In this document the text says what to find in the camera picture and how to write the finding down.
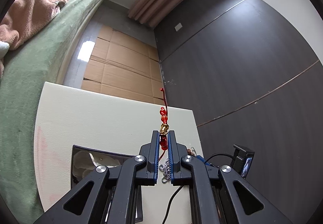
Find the triangular cutout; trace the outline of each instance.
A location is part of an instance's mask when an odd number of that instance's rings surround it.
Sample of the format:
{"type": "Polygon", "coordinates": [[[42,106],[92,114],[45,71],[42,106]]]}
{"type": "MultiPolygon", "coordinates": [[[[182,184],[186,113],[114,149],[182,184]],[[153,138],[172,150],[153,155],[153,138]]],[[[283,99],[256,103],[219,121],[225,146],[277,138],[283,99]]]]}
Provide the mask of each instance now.
{"type": "Polygon", "coordinates": [[[64,205],[64,209],[74,213],[75,215],[81,215],[88,200],[88,196],[91,193],[93,185],[93,181],[88,182],[64,205]]]}
{"type": "Polygon", "coordinates": [[[238,194],[243,210],[246,215],[251,215],[264,209],[264,205],[256,199],[240,182],[234,181],[233,185],[238,194]]]}

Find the silver screw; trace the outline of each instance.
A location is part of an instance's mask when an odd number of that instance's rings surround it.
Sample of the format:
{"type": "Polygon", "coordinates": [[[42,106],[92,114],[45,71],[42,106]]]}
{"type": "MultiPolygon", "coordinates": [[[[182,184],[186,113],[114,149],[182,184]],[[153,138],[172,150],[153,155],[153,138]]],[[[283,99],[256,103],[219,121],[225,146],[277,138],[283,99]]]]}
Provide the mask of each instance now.
{"type": "Polygon", "coordinates": [[[103,173],[104,171],[106,171],[106,167],[103,166],[103,165],[100,165],[100,166],[97,166],[96,167],[96,171],[99,172],[99,173],[103,173]]]}
{"type": "Polygon", "coordinates": [[[229,173],[231,171],[231,167],[230,166],[227,166],[227,165],[223,165],[221,167],[221,170],[225,173],[229,173]]]}
{"type": "Polygon", "coordinates": [[[141,162],[141,161],[144,161],[144,160],[145,160],[145,157],[143,155],[135,156],[135,161],[137,161],[137,162],[141,162]]]}
{"type": "Polygon", "coordinates": [[[190,155],[183,156],[183,160],[184,160],[185,162],[190,162],[190,161],[192,161],[192,160],[193,160],[193,157],[192,157],[192,156],[190,156],[190,155]]]}

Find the green bedsheet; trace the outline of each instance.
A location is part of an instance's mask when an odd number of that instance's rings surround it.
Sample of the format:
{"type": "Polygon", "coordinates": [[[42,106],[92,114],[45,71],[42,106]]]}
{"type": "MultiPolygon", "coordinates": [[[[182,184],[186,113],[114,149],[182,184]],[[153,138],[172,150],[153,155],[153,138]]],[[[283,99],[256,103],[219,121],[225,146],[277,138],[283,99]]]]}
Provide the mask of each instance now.
{"type": "Polygon", "coordinates": [[[32,224],[44,212],[33,155],[34,126],[44,82],[55,82],[78,27],[98,1],[69,0],[40,33],[4,58],[0,83],[0,194],[21,224],[32,224]]]}

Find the flattened cardboard box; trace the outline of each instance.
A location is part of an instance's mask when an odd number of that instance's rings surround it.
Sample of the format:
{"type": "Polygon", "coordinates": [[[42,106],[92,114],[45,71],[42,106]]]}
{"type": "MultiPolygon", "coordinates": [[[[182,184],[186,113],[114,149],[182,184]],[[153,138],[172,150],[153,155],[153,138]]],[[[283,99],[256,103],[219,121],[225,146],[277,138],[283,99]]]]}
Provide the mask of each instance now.
{"type": "Polygon", "coordinates": [[[157,49],[103,26],[88,62],[82,89],[163,105],[157,49]]]}

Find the dark wood panel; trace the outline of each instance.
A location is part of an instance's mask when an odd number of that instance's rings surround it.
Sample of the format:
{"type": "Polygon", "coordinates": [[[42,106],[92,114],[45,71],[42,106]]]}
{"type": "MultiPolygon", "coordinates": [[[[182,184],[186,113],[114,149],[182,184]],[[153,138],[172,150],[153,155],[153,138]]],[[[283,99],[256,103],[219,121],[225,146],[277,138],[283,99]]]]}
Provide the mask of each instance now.
{"type": "Polygon", "coordinates": [[[159,59],[164,60],[191,36],[242,0],[184,0],[155,28],[159,59]],[[182,28],[176,32],[175,26],[182,28]]]}
{"type": "Polygon", "coordinates": [[[253,149],[249,183],[294,224],[304,224],[323,198],[322,96],[318,62],[256,104],[198,127],[203,154],[232,154],[233,144],[253,149]]]}
{"type": "Polygon", "coordinates": [[[197,124],[243,106],[317,60],[300,33],[262,0],[245,0],[162,62],[170,106],[197,124]]]}

